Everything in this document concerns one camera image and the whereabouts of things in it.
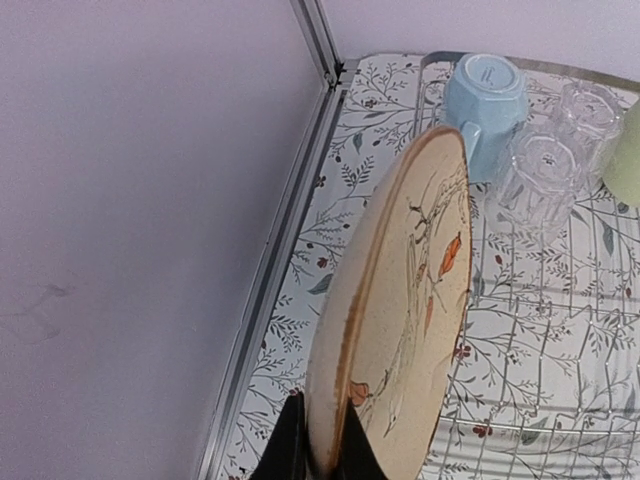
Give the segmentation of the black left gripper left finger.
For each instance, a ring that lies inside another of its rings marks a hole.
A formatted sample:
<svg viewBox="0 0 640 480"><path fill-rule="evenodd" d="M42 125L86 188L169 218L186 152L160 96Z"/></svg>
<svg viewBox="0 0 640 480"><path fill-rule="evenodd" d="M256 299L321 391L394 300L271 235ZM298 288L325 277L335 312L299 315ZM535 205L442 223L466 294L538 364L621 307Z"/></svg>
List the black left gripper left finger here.
<svg viewBox="0 0 640 480"><path fill-rule="evenodd" d="M289 395L251 480L306 478L307 431L304 394Z"/></svg>

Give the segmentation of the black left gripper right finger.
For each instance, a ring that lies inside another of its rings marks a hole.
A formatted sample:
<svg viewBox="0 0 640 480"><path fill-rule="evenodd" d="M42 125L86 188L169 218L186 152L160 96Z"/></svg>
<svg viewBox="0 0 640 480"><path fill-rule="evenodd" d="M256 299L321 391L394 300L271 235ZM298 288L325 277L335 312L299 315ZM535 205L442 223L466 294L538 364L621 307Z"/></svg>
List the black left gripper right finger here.
<svg viewBox="0 0 640 480"><path fill-rule="evenodd" d="M339 461L332 471L339 480L386 480L352 402L347 403Z"/></svg>

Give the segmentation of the cream bird pattern plate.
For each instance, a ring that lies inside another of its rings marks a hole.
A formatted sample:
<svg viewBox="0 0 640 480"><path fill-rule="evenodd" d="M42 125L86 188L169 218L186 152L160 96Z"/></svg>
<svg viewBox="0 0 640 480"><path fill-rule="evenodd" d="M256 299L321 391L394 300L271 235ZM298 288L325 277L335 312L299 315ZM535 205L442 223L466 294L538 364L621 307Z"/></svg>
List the cream bird pattern plate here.
<svg viewBox="0 0 640 480"><path fill-rule="evenodd" d="M419 135L373 192L329 284L305 393L310 467L337 467L354 412L389 479L418 476L437 430L472 267L464 142Z"/></svg>

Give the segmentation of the clear drinking glass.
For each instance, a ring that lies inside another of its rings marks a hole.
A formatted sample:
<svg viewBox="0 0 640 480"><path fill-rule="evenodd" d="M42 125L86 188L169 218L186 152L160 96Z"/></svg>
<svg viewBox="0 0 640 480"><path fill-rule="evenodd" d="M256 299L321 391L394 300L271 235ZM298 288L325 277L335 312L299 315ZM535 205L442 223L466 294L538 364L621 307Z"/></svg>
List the clear drinking glass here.
<svg viewBox="0 0 640 480"><path fill-rule="evenodd" d="M553 122L584 150L584 185L595 188L610 162L623 130L623 110L613 93L595 83L574 81L563 86Z"/></svg>
<svg viewBox="0 0 640 480"><path fill-rule="evenodd" d="M540 250L559 234L583 181L585 152L549 125L527 125L509 142L489 185L491 230L516 246Z"/></svg>

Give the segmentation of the pale green mug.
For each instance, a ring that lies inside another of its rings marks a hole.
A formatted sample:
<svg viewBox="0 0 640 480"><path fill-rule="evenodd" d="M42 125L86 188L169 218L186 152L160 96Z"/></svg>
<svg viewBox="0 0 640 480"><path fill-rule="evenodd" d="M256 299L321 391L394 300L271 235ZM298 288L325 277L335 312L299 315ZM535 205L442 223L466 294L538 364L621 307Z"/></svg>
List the pale green mug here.
<svg viewBox="0 0 640 480"><path fill-rule="evenodd" d="M630 207L640 203L640 117L636 101L623 117L623 128L603 174L611 194Z"/></svg>

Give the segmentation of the light blue ceramic mug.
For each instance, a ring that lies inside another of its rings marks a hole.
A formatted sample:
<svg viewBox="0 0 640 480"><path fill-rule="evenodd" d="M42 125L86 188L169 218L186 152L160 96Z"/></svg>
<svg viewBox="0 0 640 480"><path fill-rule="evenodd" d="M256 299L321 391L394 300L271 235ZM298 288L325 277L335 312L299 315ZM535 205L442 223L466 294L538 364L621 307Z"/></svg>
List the light blue ceramic mug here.
<svg viewBox="0 0 640 480"><path fill-rule="evenodd" d="M489 182L528 116L525 75L505 57L466 54L444 88L443 108L442 122L463 137L469 181Z"/></svg>

